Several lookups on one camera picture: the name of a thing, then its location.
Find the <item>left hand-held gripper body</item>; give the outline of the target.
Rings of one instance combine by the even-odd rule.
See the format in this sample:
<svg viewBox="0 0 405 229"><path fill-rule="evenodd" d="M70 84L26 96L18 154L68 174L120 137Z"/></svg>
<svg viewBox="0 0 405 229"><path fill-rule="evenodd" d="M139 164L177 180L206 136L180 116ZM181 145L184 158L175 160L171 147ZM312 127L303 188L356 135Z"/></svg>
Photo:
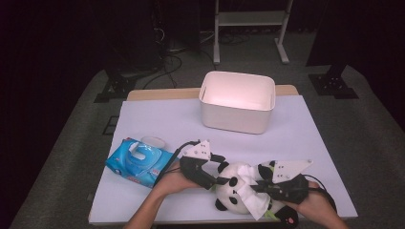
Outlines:
<svg viewBox="0 0 405 229"><path fill-rule="evenodd" d="M210 142L205 140L183 151L180 159L180 168L183 175L206 190L216 184L216 178L203 169L203 165L211 161L211 155L214 154L210 151Z"/></svg>

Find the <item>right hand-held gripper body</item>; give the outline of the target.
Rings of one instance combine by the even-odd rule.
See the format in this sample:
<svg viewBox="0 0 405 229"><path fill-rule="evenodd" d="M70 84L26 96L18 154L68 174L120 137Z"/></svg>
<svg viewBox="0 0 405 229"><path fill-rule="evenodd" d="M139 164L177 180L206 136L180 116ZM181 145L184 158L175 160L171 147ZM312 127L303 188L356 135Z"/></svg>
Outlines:
<svg viewBox="0 0 405 229"><path fill-rule="evenodd" d="M270 183L269 196L299 204L309 194L309 181L303 172L312 164L307 160L272 160L258 165L260 176Z"/></svg>

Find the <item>panda plush toy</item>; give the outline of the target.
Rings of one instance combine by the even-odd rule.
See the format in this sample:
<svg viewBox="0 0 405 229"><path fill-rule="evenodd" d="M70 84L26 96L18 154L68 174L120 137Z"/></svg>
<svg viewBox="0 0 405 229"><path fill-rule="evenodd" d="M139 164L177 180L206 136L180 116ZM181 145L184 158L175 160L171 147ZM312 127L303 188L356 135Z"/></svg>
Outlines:
<svg viewBox="0 0 405 229"><path fill-rule="evenodd" d="M242 179L237 175L237 170L242 165L249 165L244 162L223 163L219 168L219 177L229 179L225 185L215 185L216 202L215 206L220 211L229 211L234 214L251 215L243 204L237 189L242 186ZM297 212L285 205L283 202L270 198L267 211L261 217L271 219L284 224L287 229L295 228L298 223Z"/></svg>

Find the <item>blue wet wipes packet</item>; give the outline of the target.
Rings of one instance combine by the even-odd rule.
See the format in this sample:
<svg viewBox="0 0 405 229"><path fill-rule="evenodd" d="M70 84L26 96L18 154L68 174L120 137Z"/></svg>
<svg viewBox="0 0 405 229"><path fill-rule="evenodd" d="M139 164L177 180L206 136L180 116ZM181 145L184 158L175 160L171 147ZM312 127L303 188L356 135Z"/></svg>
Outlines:
<svg viewBox="0 0 405 229"><path fill-rule="evenodd" d="M177 160L170 152L132 138L123 139L105 165L115 174L152 188L167 164Z"/></svg>

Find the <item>person's left hand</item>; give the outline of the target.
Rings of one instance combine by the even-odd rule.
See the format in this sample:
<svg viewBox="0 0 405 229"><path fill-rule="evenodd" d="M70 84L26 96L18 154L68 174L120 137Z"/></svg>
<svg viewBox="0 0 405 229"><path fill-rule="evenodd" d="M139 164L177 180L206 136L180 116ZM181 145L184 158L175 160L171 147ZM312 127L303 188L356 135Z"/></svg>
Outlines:
<svg viewBox="0 0 405 229"><path fill-rule="evenodd" d="M170 169L164 173L158 184L152 189L151 194L158 198L165 198L168 195L189 188L199 188L199 185L187 179L181 172L180 164L174 163Z"/></svg>

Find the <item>person's right hand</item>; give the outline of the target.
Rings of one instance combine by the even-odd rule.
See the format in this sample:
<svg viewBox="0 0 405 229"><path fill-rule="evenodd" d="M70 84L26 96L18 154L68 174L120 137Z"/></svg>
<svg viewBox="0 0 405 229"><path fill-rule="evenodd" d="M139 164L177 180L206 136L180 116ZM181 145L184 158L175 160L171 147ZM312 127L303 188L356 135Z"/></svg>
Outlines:
<svg viewBox="0 0 405 229"><path fill-rule="evenodd" d="M309 195L300 204L286 202L286 205L311 221L313 221L316 214L333 210L327 198L317 191L310 191Z"/></svg>

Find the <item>white plastic storage bin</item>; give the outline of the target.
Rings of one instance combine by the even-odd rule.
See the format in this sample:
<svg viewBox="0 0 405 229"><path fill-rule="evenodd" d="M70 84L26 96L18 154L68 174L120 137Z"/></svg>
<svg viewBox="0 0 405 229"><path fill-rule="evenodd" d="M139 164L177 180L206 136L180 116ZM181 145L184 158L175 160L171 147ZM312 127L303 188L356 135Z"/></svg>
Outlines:
<svg viewBox="0 0 405 229"><path fill-rule="evenodd" d="M259 135L275 107L275 82L268 76L214 71L199 93L202 124L209 128Z"/></svg>

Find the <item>black stand base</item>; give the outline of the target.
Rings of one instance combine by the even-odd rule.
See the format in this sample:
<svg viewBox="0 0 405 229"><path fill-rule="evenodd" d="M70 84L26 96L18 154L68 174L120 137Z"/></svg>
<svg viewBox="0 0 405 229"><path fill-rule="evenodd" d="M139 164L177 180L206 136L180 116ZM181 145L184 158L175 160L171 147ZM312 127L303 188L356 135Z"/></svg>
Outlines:
<svg viewBox="0 0 405 229"><path fill-rule="evenodd" d="M108 80L101 93L95 98L95 103L106 103L111 99L126 98L135 89L137 78L128 73L106 70Z"/></svg>
<svg viewBox="0 0 405 229"><path fill-rule="evenodd" d="M347 86L342 77L346 64L332 64L325 73L312 73L309 79L319 95L331 95L335 99L357 99L353 88Z"/></svg>

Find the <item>white metal stand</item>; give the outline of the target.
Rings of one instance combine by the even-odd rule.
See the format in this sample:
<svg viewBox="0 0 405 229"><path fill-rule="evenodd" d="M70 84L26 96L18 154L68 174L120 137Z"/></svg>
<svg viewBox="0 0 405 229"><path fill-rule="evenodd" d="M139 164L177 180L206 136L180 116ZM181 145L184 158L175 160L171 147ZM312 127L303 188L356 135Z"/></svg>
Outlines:
<svg viewBox="0 0 405 229"><path fill-rule="evenodd" d="M214 45L213 63L219 64L220 44L219 33L222 27L249 27L249 26L280 26L279 36L274 39L277 51L283 64L288 64L289 59L284 48L284 38L288 26L293 0L288 0L284 10L267 11L220 11L220 0L215 0L214 19Z"/></svg>

